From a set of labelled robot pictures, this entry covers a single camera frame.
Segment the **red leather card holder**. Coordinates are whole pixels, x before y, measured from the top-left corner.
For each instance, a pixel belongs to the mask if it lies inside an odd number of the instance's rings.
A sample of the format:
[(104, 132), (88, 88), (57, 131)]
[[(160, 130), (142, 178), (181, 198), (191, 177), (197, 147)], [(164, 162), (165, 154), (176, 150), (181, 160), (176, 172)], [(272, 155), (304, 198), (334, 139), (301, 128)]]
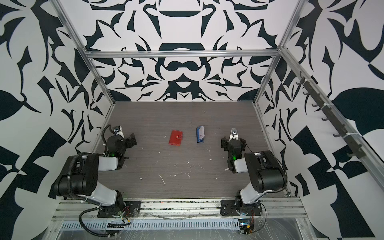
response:
[(183, 132), (178, 130), (172, 130), (169, 145), (180, 146), (183, 139)]

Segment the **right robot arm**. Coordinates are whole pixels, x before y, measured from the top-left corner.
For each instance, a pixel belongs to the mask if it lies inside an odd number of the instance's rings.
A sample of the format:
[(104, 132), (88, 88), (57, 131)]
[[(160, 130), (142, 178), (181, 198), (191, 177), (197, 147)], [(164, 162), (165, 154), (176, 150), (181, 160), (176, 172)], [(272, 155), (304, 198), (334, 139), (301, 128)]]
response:
[(221, 148), (228, 153), (228, 169), (234, 174), (247, 173), (249, 184), (236, 194), (233, 201), (221, 201), (221, 215), (260, 215), (260, 199), (267, 194), (277, 193), (287, 186), (287, 173), (280, 161), (269, 150), (245, 153), (244, 139), (221, 139)]

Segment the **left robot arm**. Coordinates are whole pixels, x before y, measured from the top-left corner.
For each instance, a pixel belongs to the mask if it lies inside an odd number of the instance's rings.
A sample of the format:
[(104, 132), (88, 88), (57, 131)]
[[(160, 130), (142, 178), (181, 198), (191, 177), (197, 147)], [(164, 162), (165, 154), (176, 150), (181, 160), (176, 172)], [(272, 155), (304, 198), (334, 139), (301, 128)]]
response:
[(123, 138), (117, 134), (108, 138), (105, 154), (80, 153), (69, 156), (54, 183), (58, 197), (81, 200), (100, 207), (99, 217), (117, 215), (126, 207), (121, 192), (109, 189), (98, 180), (100, 172), (123, 168), (126, 150), (137, 145), (135, 134)]

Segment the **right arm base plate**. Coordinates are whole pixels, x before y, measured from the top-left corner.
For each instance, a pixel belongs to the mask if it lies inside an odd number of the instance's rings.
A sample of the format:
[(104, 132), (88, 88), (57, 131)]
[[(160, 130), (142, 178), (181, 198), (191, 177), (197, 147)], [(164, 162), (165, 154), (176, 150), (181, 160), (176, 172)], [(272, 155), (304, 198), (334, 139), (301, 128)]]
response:
[(263, 208), (260, 202), (244, 205), (235, 200), (221, 200), (220, 214), (224, 217), (251, 217), (260, 216)]

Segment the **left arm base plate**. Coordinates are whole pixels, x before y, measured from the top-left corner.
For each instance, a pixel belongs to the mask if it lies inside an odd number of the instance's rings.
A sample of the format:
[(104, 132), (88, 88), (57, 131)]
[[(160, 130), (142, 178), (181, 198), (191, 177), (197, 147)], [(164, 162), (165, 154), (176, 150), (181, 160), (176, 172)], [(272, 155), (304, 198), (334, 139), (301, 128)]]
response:
[(123, 218), (136, 217), (141, 210), (141, 201), (124, 201), (121, 206), (114, 204), (112, 206), (101, 207), (98, 211), (98, 218), (112, 218), (123, 216)]

